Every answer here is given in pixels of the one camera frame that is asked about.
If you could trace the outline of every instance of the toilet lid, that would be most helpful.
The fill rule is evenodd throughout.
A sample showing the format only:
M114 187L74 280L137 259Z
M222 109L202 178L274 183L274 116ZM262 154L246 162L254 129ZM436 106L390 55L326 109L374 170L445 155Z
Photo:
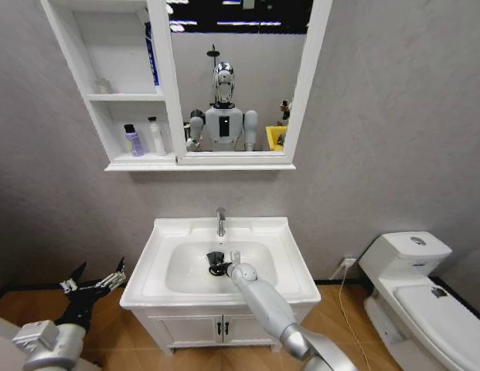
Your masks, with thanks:
M433 284L398 288L394 296L450 360L480 371L480 320L465 306Z

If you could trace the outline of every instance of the wooden floor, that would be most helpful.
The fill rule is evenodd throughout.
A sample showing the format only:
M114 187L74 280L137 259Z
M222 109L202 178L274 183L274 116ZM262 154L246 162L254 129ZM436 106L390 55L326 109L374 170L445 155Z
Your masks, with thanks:
M330 337L355 363L366 370L365 360L349 331L339 308L339 286L318 286L322 302L303 321L313 332ZM122 294L117 289L95 306L92 327L85 337L82 357L97 361L106 371L146 370L298 370L301 364L284 350L274 353L269 347L228 347L179 349L165 356L129 311L120 308ZM364 289L357 284L345 286L343 305L350 323L365 350L372 371L400 370L380 341L363 308ZM67 300L58 290L12 291L0 300L0 317L23 325L60 317Z

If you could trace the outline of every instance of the cabinet door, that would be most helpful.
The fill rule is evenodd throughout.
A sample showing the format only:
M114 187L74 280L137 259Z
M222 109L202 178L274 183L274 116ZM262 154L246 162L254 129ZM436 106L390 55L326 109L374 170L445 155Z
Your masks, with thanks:
M254 315L224 315L224 344L274 344Z
M223 342L223 316L152 317L168 347L216 345Z

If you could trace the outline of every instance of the mirror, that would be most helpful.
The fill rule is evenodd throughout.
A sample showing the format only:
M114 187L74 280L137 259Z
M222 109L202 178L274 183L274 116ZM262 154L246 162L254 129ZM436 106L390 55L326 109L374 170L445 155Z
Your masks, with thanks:
M311 7L167 1L187 152L284 150Z

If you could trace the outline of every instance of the chrome faucet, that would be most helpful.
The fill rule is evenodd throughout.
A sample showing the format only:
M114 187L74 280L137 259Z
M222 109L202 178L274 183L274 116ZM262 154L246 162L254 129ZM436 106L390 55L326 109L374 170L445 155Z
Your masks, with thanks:
M218 207L217 210L217 235L222 237L226 234L224 229L224 222L226 222L226 210L223 207Z

